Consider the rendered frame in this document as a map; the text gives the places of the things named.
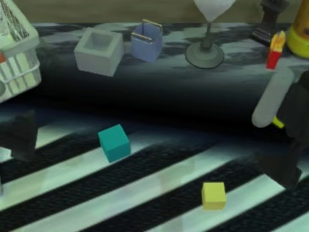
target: brown wall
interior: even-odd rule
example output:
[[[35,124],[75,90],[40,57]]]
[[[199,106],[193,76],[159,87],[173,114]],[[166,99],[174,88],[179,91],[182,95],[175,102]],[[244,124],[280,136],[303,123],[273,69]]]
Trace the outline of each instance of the brown wall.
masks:
[[[302,0],[290,0],[280,22],[292,22]],[[33,23],[139,22],[200,23],[193,0],[14,0]],[[217,22],[259,22],[260,0],[236,0]]]

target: yellow jar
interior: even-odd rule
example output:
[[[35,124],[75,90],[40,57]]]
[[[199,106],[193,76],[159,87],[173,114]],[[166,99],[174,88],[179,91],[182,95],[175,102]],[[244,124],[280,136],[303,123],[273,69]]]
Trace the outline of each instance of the yellow jar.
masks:
[[[295,55],[309,59],[309,0],[302,1],[286,42]]]

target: white basket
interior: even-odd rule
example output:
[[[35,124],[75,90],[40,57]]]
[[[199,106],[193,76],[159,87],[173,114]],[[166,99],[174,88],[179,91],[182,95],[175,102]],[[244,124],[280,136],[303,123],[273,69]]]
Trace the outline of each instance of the white basket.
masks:
[[[0,103],[41,82],[36,29],[12,0],[0,0]]]

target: french fries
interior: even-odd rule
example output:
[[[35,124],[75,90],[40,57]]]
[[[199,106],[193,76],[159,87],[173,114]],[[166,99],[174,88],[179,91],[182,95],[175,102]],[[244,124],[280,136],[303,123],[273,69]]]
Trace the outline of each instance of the french fries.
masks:
[[[267,59],[267,68],[275,69],[277,63],[280,59],[284,44],[285,44],[286,36],[284,31],[280,31],[275,34],[271,40],[270,50]]]

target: yellow cube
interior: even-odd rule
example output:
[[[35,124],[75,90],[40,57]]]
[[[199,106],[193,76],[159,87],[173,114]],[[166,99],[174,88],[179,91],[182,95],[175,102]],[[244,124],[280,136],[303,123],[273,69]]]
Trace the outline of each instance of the yellow cube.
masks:
[[[223,209],[226,203],[223,182],[205,182],[202,188],[202,203],[206,210]]]

